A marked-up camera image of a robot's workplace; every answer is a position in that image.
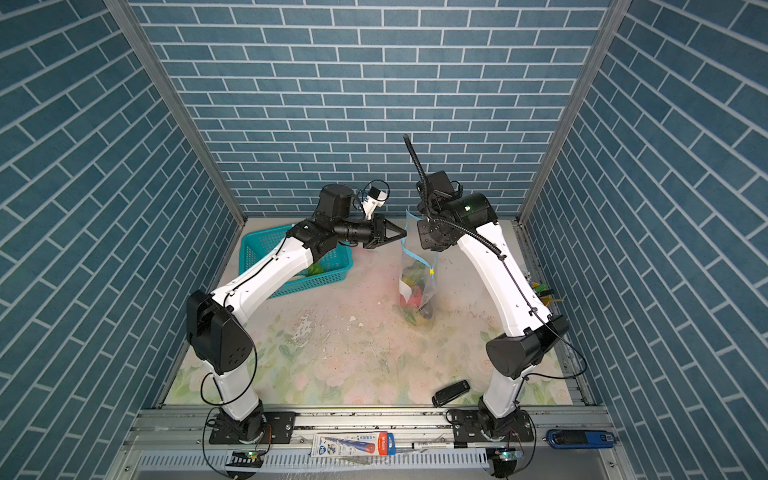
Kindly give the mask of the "teal plastic basket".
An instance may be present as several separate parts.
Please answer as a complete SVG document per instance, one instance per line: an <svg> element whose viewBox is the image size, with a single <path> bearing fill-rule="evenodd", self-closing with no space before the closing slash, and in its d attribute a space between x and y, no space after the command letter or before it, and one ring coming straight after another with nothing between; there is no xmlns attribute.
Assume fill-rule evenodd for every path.
<svg viewBox="0 0 768 480"><path fill-rule="evenodd" d="M287 224L245 234L240 242L238 274L242 275L267 257L285 238L285 234L291 227L292 224ZM345 280L353 267L352 250L350 247L339 245L317 263L324 267L323 274L305 277L306 269L302 270L277 289L272 298Z"/></svg>

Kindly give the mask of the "clear zip top bag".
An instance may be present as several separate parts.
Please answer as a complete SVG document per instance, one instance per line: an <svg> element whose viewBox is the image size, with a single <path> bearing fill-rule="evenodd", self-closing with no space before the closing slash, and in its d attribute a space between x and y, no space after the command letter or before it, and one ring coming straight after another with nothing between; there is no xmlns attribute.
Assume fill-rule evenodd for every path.
<svg viewBox="0 0 768 480"><path fill-rule="evenodd" d="M400 240L401 259L398 292L400 283L409 286L419 285L423 290L423 300L419 309L403 308L399 301L399 309L403 319L408 324L426 330L434 325L434 300L438 290L437 264L439 254L421 247L418 231L418 221L421 220L421 217L407 211L405 220L405 229L408 235L405 239Z"/></svg>

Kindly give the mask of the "white green toy radish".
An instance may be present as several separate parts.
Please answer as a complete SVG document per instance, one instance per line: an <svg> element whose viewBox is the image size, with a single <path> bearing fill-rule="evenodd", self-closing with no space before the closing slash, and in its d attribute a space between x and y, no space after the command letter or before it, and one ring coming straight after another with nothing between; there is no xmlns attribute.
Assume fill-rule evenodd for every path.
<svg viewBox="0 0 768 480"><path fill-rule="evenodd" d="M321 275L324 272L325 272L325 269L324 269L324 267L322 265L320 265L319 263L314 263L314 264L310 265L306 269L306 272L304 273L304 276L305 277L312 277L312 276Z"/></svg>

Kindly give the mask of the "red toy strawberry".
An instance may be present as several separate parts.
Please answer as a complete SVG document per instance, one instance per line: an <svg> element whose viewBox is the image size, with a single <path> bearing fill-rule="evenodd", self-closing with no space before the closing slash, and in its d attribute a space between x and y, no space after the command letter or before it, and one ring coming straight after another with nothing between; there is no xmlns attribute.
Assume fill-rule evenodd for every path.
<svg viewBox="0 0 768 480"><path fill-rule="evenodd" d="M399 284L399 301L403 308L419 309L423 300L423 290L419 285Z"/></svg>

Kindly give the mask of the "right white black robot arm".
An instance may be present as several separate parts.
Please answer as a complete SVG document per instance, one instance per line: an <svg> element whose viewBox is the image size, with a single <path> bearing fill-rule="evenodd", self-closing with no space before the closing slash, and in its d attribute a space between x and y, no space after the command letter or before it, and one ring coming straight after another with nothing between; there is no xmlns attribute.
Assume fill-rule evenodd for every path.
<svg viewBox="0 0 768 480"><path fill-rule="evenodd" d="M465 196L443 171L421 174L417 222L421 247L435 252L454 245L469 258L490 293L503 333L486 343L493 366L490 384L479 400L483 433L497 439L512 430L523 382L534 373L568 331L561 315L552 315L515 262L498 217L481 193Z"/></svg>

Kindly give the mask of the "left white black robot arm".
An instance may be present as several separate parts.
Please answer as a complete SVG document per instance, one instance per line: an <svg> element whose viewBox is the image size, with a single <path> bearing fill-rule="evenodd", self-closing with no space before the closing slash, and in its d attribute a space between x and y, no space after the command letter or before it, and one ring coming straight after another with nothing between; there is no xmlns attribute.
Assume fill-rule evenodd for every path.
<svg viewBox="0 0 768 480"><path fill-rule="evenodd" d="M187 341L208 369L220 396L204 403L233 430L239 443L256 443L267 433L263 403L252 388L255 371L246 365L257 347L245 328L248 318L293 276L319 262L338 244L375 249L407 236L407 231L375 213L370 219L314 215L295 225L270 253L211 293L197 290L186 301Z"/></svg>

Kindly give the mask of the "yellow pencil cup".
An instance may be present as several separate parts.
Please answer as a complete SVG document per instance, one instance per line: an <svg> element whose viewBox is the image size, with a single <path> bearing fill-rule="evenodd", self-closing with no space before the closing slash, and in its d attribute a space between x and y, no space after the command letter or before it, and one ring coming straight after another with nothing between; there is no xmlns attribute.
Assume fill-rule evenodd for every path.
<svg viewBox="0 0 768 480"><path fill-rule="evenodd" d="M544 303L551 300L551 295L554 293L554 291L548 285L532 282L531 286L536 296Z"/></svg>

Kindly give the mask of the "black remote control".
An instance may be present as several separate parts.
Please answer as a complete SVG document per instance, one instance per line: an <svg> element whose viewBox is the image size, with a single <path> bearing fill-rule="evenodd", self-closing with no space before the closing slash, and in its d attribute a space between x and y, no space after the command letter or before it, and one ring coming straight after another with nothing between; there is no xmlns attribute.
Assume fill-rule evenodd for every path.
<svg viewBox="0 0 768 480"><path fill-rule="evenodd" d="M460 380L436 391L431 398L431 402L434 407L442 407L453 402L469 391L469 382L467 380Z"/></svg>

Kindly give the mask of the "red white blue package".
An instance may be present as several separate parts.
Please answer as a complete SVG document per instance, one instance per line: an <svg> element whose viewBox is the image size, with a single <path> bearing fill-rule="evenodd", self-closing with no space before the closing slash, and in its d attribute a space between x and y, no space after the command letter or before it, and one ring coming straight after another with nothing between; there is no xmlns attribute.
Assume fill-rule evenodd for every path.
<svg viewBox="0 0 768 480"><path fill-rule="evenodd" d="M314 458L385 457L396 454L394 435L387 431L317 434L310 455Z"/></svg>

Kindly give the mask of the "blue black handheld tool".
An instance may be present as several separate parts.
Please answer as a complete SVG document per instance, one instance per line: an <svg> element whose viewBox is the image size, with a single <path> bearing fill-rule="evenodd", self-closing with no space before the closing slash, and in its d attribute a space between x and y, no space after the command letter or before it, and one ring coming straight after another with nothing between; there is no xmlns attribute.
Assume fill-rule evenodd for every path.
<svg viewBox="0 0 768 480"><path fill-rule="evenodd" d="M616 443L614 434L604 430L551 429L545 439L554 449L611 449Z"/></svg>

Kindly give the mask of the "aluminium mounting rail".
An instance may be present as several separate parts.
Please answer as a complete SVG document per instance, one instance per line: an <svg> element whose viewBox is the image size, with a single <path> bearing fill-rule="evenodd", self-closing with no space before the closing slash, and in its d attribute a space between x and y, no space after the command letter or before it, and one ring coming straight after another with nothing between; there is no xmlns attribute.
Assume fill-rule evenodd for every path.
<svg viewBox="0 0 768 480"><path fill-rule="evenodd" d="M518 479L541 474L557 479L632 479L623 444L603 407L528 406L518 412L512 430L491 439L480 429L476 409L418 407L299 407L266 409L269 432L254 444L232 439L214 425L203 407L143 410L110 468L110 479L137 479L143 473L183 476L201 473L213 479L261 479L270 474L402 470L470 470L486 474L503 457ZM554 449L551 429L612 432L611 449ZM385 457L314 458L313 439L322 433L387 431L396 454Z"/></svg>

